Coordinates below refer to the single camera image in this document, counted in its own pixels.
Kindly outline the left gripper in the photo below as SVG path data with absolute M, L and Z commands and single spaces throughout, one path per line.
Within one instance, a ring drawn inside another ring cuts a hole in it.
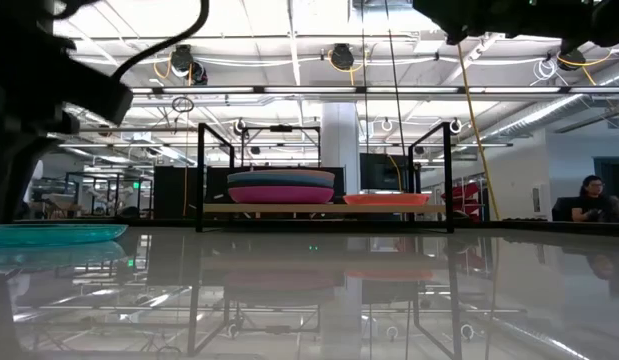
M 75 43 L 40 29 L 0 31 L 0 224 L 13 220 L 37 162 L 72 134 L 75 105 L 119 124 L 133 94 L 120 81 L 70 57 Z

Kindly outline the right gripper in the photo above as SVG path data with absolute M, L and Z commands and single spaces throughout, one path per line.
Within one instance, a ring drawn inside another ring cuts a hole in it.
M 485 33 L 522 35 L 532 0 L 412 0 L 412 5 L 447 31 L 448 45 L 457 45 Z

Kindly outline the clear orange plate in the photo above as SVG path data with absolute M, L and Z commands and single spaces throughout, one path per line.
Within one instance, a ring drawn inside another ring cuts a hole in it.
M 429 201 L 428 194 L 400 193 L 400 194 L 354 194 L 345 195 L 344 201 L 348 205 L 426 205 Z

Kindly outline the pale pink plate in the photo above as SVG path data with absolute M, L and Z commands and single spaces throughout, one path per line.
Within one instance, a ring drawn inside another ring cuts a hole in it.
M 303 175 L 303 176 L 321 176 L 325 178 L 335 177 L 335 174 L 328 171 L 320 171 L 320 170 L 307 170 L 307 169 L 269 169 L 269 170 L 254 170 L 254 171 L 242 171 L 233 173 L 231 175 L 238 174 L 286 174 L 286 175 Z

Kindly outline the black wire dish rack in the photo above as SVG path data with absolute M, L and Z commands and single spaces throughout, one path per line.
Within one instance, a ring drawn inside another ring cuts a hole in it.
M 209 131 L 221 143 L 230 148 L 230 167 L 235 165 L 235 148 L 220 136 L 215 130 L 205 123 L 197 125 L 198 145 L 197 155 L 198 164 L 196 167 L 197 181 L 200 186 L 204 184 L 204 136 Z M 453 224 L 453 205 L 347 205 L 347 204 L 265 204 L 265 205 L 213 205 L 212 213 L 240 213 L 240 212 L 291 212 L 291 213 L 444 213 L 446 216 L 446 230 L 448 233 L 454 232 Z

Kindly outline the white robot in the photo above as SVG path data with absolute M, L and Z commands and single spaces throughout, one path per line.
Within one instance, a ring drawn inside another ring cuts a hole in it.
M 43 173 L 44 173 L 44 164 L 42 160 L 38 160 L 36 163 L 36 166 L 34 168 L 34 171 L 32 173 L 31 179 L 28 183 L 27 189 L 26 189 L 26 193 L 23 197 L 23 201 L 28 203 L 31 201 L 32 198 L 32 186 L 33 186 L 33 182 L 36 180 L 40 180 L 43 177 Z

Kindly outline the tall black cabinet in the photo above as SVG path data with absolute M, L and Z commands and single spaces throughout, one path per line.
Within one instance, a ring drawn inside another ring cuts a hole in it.
M 153 207 L 155 219 L 194 219 L 198 192 L 206 185 L 198 183 L 195 168 L 156 167 L 154 170 Z

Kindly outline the black monitor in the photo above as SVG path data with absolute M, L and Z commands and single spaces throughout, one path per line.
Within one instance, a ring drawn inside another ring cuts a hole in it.
M 360 154 L 363 190 L 408 190 L 408 158 L 402 155 Z

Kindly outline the red storage bins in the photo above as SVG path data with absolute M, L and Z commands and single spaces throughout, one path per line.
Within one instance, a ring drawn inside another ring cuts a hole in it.
M 482 190 L 477 183 L 454 186 L 451 192 L 451 203 L 455 218 L 468 218 L 474 222 L 482 220 Z

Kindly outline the black office chair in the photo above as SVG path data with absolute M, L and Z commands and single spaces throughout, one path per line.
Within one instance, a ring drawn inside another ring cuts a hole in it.
M 578 197 L 559 197 L 551 210 L 554 222 L 572 222 L 572 209 L 578 204 Z

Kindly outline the dark teal door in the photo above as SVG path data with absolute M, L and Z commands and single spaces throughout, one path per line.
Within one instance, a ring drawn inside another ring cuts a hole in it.
M 603 193 L 611 199 L 613 221 L 619 222 L 619 157 L 595 157 L 594 169 L 603 180 Z

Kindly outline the person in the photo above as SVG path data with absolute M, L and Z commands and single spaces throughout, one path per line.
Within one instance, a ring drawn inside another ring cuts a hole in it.
M 574 222 L 619 223 L 619 199 L 604 193 L 604 183 L 596 175 L 587 176 L 571 209 Z

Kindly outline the silver round air duct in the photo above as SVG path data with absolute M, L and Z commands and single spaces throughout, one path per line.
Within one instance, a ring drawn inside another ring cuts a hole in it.
M 619 62 L 596 74 L 596 86 L 571 86 L 566 94 L 549 102 L 537 102 L 505 117 L 480 132 L 481 140 L 515 137 L 575 113 L 594 108 L 597 103 L 619 97 Z

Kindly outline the black overhead frame rig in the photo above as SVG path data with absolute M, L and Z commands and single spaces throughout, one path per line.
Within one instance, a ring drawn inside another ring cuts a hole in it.
M 263 147 L 263 144 L 254 144 L 253 141 L 262 132 L 286 134 L 299 131 L 304 140 L 298 144 L 299 148 L 313 147 L 317 150 L 317 164 L 322 165 L 322 136 L 320 126 L 293 126 L 288 124 L 277 124 L 270 126 L 245 126 L 240 130 L 240 161 L 245 163 L 245 151 L 247 147 Z

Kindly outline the black table edge frame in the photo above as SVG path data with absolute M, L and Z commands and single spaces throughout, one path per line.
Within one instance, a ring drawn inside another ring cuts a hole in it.
M 68 220 L 20 220 L 15 226 L 73 226 L 73 225 L 126 225 L 130 228 L 175 228 L 195 229 L 196 222 L 191 219 L 147 220 L 147 219 L 68 219 Z M 245 230 L 262 232 L 294 232 L 308 231 L 312 233 L 411 233 L 417 231 L 436 231 L 445 234 L 447 224 L 443 221 L 380 221 L 380 220 L 209 220 L 202 222 L 202 227 L 220 228 L 226 230 Z M 582 235 L 601 235 L 619 237 L 619 223 L 575 223 L 546 221 L 490 221 L 471 222 L 455 221 L 452 223 L 454 232 L 461 230 L 522 230 L 539 232 L 571 233 Z

